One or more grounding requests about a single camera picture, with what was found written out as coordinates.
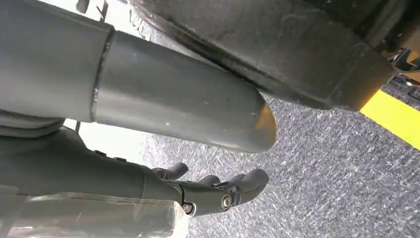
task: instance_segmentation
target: gray carpet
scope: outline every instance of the gray carpet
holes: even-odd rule
[[[268,100],[278,139],[267,153],[158,135],[146,141],[140,158],[159,167],[182,161],[191,169],[184,179],[227,179],[255,167],[271,178],[256,201],[194,219],[190,237],[420,237],[420,151],[359,113]]]

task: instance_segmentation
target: plastic cover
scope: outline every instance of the plastic cover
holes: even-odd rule
[[[60,193],[0,194],[0,238],[184,238],[177,202]]]

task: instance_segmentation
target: bolt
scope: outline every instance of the bolt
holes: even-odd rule
[[[184,204],[182,205],[182,210],[184,210],[186,214],[190,214],[193,211],[193,206],[191,204]]]
[[[229,210],[230,206],[232,206],[232,197],[229,194],[225,194],[222,197],[222,209],[227,211]]]

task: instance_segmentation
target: gray pipe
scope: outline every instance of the gray pipe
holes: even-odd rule
[[[262,96],[233,74],[30,0],[0,1],[0,109],[260,152]]]

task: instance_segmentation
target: yellow stripe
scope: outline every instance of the yellow stripe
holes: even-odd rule
[[[416,109],[379,90],[360,112],[420,150],[420,112]]]

